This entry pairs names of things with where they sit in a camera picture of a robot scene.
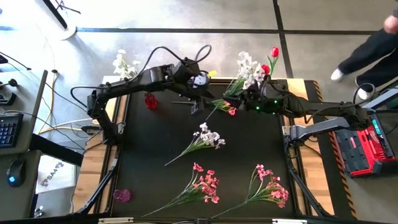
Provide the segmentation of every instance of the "black tabletop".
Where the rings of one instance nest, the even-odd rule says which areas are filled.
[[[220,97],[225,86],[215,85],[210,91]],[[209,129],[224,138],[221,149],[203,149],[176,160],[199,131],[211,110],[190,115],[190,106],[171,101],[185,101],[171,91],[154,93],[159,101],[154,111],[146,108],[144,94],[132,95],[126,119],[125,142],[121,155],[117,189],[129,189],[133,199],[115,202],[112,216],[139,217],[165,205],[188,184],[194,162],[204,169],[215,170],[220,179],[218,204],[195,202],[157,212],[151,217],[212,217],[239,202],[247,194],[251,172],[264,164],[281,177],[281,184],[291,192],[283,150],[279,119],[255,111],[238,111],[235,116],[216,111],[207,121]],[[272,218],[292,217],[291,199],[285,208],[266,202],[253,202],[222,217]]]
[[[41,152],[29,151],[24,154],[0,156],[0,221],[18,220],[29,217],[32,199],[35,194],[37,168]],[[10,187],[7,183],[7,169],[18,156],[25,159],[26,178],[20,187]]]

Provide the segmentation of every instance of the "black pants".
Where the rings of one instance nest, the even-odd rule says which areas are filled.
[[[398,76],[398,34],[388,34],[383,29],[370,36],[360,45],[349,58],[338,66],[344,74],[350,74],[383,58],[373,68],[356,78],[356,83],[362,85],[371,83],[381,86]],[[363,90],[372,91],[371,86],[363,86]]]

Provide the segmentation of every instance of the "desk leg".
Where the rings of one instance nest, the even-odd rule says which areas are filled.
[[[81,166],[81,161],[83,160],[83,156],[80,153],[60,146],[36,134],[32,135],[29,149],[40,150],[43,154],[69,162],[76,166]]]

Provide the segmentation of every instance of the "keyboard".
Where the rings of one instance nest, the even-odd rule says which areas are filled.
[[[24,115],[0,114],[0,149],[15,147]]]

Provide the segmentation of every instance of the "person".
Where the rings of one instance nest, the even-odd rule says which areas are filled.
[[[384,21],[384,28],[371,35],[365,43],[353,53],[331,74],[333,81],[341,80],[345,75],[356,72],[371,63],[380,60],[375,66],[356,77],[357,86],[371,83],[381,86],[398,76],[398,10]],[[365,100],[372,92],[372,86],[362,86],[358,96]]]

